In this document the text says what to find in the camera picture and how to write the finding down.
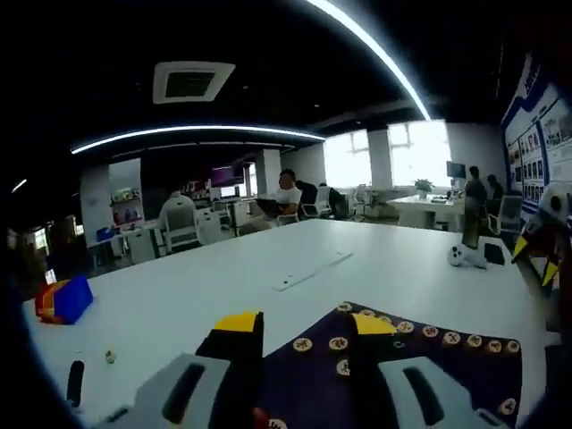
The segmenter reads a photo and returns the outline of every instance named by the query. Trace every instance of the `curved light strip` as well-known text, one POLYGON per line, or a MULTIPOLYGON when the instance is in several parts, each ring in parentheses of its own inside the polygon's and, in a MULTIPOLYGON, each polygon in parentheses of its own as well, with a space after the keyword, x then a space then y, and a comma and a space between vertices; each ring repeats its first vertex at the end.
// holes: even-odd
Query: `curved light strip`
POLYGON ((17 191, 19 188, 21 188, 22 186, 24 186, 24 184, 28 181, 28 179, 24 179, 23 181, 21 181, 20 183, 18 183, 16 186, 14 186, 14 189, 12 189, 12 193, 14 193, 15 191, 17 191))
POLYGON ((149 134, 159 134, 162 132, 173 132, 173 131, 199 131, 199 130, 235 130, 235 131, 254 131, 254 132, 266 132, 270 134, 282 134, 285 136, 301 137, 304 139, 314 139, 314 140, 325 140, 323 137, 315 136, 313 134, 306 134, 304 132, 288 131, 288 130, 277 130, 275 128, 261 128, 261 127, 243 127, 239 125, 186 125, 181 127, 169 127, 169 128, 156 128, 153 130, 143 130, 143 131, 133 131, 127 134, 121 134, 119 136, 110 137, 109 139, 103 139, 99 141, 94 141, 85 146, 76 147, 71 151, 72 154, 78 154, 84 150, 91 149, 92 147, 97 147, 104 145, 105 143, 111 143, 112 141, 130 139, 131 137, 146 136, 149 134))
POLYGON ((389 55, 383 50, 381 46, 372 38, 369 34, 366 33, 364 29, 362 29, 355 21, 353 21, 344 11, 338 9, 336 6, 328 2, 327 0, 306 0, 308 3, 313 4, 318 9, 326 12, 340 24, 342 24, 345 28, 349 31, 354 33, 362 42, 364 42, 367 47, 369 47, 374 54, 379 56, 379 58, 387 65, 387 67, 391 70, 391 72, 395 75, 398 81, 401 83, 403 88, 411 95, 413 101, 417 105, 419 112, 423 115, 426 121, 431 121, 431 116, 425 109, 423 103, 421 103, 421 98, 417 95, 414 88, 409 83, 408 78, 405 77, 405 74, 400 70, 397 64, 391 59, 389 55))

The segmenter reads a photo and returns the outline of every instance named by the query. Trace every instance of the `white table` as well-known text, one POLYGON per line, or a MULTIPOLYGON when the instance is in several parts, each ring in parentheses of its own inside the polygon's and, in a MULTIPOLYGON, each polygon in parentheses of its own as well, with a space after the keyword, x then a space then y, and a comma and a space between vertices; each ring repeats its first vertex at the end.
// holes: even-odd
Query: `white table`
POLYGON ((436 195, 427 195, 426 199, 420 199, 418 195, 397 198, 387 201, 400 211, 400 226, 427 228, 427 214, 435 213, 443 216, 450 222, 450 231, 461 231, 465 214, 465 202, 446 201, 445 203, 432 203, 431 199, 436 195))
POLYGON ((447 263, 447 251, 459 241, 450 232, 311 220, 91 279, 95 302, 73 326, 40 324, 33 303, 24 309, 62 395, 72 361, 85 362, 80 418, 88 424, 132 404, 149 376, 194 352, 225 315, 263 310, 267 355, 344 300, 451 330, 517 339, 525 416, 545 385, 540 308, 500 240, 482 239, 502 246, 508 262, 486 271, 447 263), (335 250, 354 255, 286 291, 271 286, 322 264, 335 250), (108 349, 117 355, 113 365, 105 362, 108 349))

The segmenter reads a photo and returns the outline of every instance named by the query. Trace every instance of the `ceiling vent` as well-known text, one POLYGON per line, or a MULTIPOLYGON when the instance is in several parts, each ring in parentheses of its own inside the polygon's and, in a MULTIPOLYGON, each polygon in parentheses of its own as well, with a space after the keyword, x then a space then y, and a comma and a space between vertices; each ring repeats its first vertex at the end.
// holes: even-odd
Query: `ceiling vent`
POLYGON ((175 61, 155 66, 153 103, 213 101, 234 64, 175 61))

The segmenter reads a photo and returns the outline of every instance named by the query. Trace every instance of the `black ceiling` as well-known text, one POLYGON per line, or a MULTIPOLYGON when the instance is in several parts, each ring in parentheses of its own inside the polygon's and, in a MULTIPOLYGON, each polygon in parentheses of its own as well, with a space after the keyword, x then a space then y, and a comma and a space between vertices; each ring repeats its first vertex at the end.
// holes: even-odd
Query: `black ceiling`
MULTIPOLYGON (((386 48, 427 100, 432 117, 499 123, 528 48, 510 14, 475 5, 468 10, 462 2, 332 3, 386 48)), ((238 124, 328 136, 421 119, 413 104, 390 108, 410 97, 361 41, 304 0, 99 1, 74 7, 38 6, 16 20, 21 25, 8 51, 9 106, 16 116, 7 145, 18 165, 9 182, 29 179, 22 193, 41 183, 67 198, 78 188, 84 163, 149 145, 310 143, 177 133, 69 153, 70 147, 126 131, 238 124), (233 63, 236 69, 214 102, 154 105, 153 71, 165 61, 233 63)))

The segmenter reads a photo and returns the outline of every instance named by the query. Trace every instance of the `potted plant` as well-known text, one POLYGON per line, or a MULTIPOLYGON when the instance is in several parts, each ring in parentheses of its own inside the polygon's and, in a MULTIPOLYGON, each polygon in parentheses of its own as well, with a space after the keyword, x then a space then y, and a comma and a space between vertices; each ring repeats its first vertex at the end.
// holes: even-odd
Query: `potted plant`
POLYGON ((417 179, 415 181, 415 189, 417 189, 417 193, 419 194, 419 199, 426 199, 427 194, 431 192, 432 188, 433 184, 427 179, 417 179))

